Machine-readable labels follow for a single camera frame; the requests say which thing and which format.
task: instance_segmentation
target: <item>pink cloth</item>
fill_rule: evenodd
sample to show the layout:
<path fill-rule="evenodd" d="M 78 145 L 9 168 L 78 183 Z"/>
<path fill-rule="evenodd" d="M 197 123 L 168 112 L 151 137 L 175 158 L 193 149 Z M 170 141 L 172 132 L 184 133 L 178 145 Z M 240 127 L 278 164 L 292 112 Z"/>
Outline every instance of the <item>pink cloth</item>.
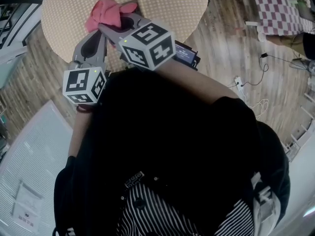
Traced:
<path fill-rule="evenodd" d="M 85 22 L 88 32 L 98 29 L 98 23 L 121 27 L 120 13 L 131 13 L 137 8 L 134 2 L 121 5 L 115 0 L 99 0 Z"/>

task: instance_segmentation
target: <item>pink checkered fabric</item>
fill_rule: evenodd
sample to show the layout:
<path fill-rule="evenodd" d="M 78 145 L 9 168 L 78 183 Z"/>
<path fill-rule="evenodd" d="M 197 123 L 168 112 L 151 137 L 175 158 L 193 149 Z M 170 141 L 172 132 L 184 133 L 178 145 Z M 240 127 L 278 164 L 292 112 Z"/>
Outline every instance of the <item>pink checkered fabric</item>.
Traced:
<path fill-rule="evenodd" d="M 255 0 L 263 32 L 268 35 L 295 35 L 310 32 L 315 24 L 299 16 L 296 5 L 289 0 Z"/>

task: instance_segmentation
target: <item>white cable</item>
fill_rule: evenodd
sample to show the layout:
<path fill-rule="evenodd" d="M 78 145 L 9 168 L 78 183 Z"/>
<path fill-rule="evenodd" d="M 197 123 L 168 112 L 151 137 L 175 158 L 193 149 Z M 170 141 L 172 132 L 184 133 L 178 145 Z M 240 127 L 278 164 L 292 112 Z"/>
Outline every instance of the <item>white cable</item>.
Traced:
<path fill-rule="evenodd" d="M 241 90 L 241 93 L 245 97 L 245 104 L 247 105 L 247 98 L 244 95 L 243 90 Z M 259 118 L 268 110 L 269 100 L 268 99 L 262 99 L 261 101 L 259 101 L 255 105 L 248 106 L 248 107 L 254 112 L 254 108 L 257 106 L 261 106 L 260 114 L 256 116 L 256 120 L 259 120 Z"/>

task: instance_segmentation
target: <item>round woven mat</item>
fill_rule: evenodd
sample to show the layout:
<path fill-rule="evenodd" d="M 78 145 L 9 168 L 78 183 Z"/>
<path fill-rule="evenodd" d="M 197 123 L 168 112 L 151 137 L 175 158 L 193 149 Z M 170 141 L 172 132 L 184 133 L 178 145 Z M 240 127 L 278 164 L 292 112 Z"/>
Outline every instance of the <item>round woven mat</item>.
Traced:
<path fill-rule="evenodd" d="M 116 0 L 124 3 L 130 0 Z M 72 61 L 75 46 L 87 34 L 84 23 L 97 0 L 44 0 L 42 28 L 53 51 L 66 62 Z M 176 39 L 184 42 L 197 27 L 208 0 L 138 0 L 144 17 L 169 25 Z M 119 71 L 126 63 L 108 45 L 108 68 Z"/>

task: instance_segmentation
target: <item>striped shirt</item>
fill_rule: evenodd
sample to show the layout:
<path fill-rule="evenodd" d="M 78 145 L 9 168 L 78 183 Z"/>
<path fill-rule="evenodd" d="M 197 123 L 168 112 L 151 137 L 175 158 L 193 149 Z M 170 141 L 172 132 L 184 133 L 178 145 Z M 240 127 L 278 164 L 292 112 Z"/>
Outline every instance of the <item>striped shirt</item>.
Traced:
<path fill-rule="evenodd" d="M 249 207 L 240 200 L 234 205 L 215 236 L 253 236 Z M 202 231 L 187 217 L 166 203 L 150 188 L 137 183 L 130 188 L 117 226 L 118 236 L 201 236 Z"/>

